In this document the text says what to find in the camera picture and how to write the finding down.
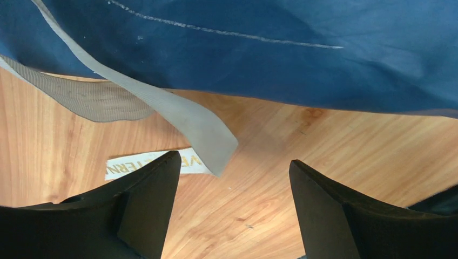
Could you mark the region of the blue wrapping paper sheet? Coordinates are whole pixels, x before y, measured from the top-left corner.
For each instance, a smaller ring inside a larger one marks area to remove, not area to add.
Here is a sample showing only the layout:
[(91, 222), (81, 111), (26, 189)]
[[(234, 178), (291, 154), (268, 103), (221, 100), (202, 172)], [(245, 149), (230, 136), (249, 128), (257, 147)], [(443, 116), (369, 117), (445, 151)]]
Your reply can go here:
[(457, 117), (457, 1), (45, 1), (103, 65), (160, 88)]

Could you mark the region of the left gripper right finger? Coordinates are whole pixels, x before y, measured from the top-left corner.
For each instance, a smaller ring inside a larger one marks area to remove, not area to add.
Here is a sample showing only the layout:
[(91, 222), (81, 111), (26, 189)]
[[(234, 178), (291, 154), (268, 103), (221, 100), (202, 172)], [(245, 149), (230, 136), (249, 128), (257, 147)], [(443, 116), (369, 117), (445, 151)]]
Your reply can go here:
[(300, 160), (289, 179), (306, 258), (457, 258), (457, 215), (390, 205)]

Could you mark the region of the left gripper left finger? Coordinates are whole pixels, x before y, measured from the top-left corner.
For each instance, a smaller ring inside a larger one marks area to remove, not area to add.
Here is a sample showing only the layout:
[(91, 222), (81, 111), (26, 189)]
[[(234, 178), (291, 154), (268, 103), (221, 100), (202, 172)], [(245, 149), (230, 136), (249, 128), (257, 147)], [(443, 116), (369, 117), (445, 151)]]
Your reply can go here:
[(169, 151), (60, 203), (1, 207), (1, 258), (161, 258), (180, 168)]

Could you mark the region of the cream printed ribbon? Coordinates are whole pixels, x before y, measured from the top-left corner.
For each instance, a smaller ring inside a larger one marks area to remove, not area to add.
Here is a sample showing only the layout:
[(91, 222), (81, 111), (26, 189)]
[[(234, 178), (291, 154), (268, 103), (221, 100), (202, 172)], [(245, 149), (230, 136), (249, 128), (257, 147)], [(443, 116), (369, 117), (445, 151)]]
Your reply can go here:
[(138, 120), (157, 112), (187, 138), (209, 173), (222, 175), (238, 141), (219, 117), (193, 101), (103, 65), (63, 30), (42, 1), (33, 3), (72, 54), (106, 81), (84, 82), (50, 76), (4, 55), (1, 56), (3, 69), (91, 121)]

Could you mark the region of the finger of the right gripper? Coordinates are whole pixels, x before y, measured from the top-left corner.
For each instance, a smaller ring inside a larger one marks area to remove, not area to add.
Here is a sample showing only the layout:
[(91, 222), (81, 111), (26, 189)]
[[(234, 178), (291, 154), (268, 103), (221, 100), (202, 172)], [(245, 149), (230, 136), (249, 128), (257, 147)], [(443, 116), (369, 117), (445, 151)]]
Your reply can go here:
[(437, 215), (457, 215), (457, 185), (419, 201), (408, 209)]

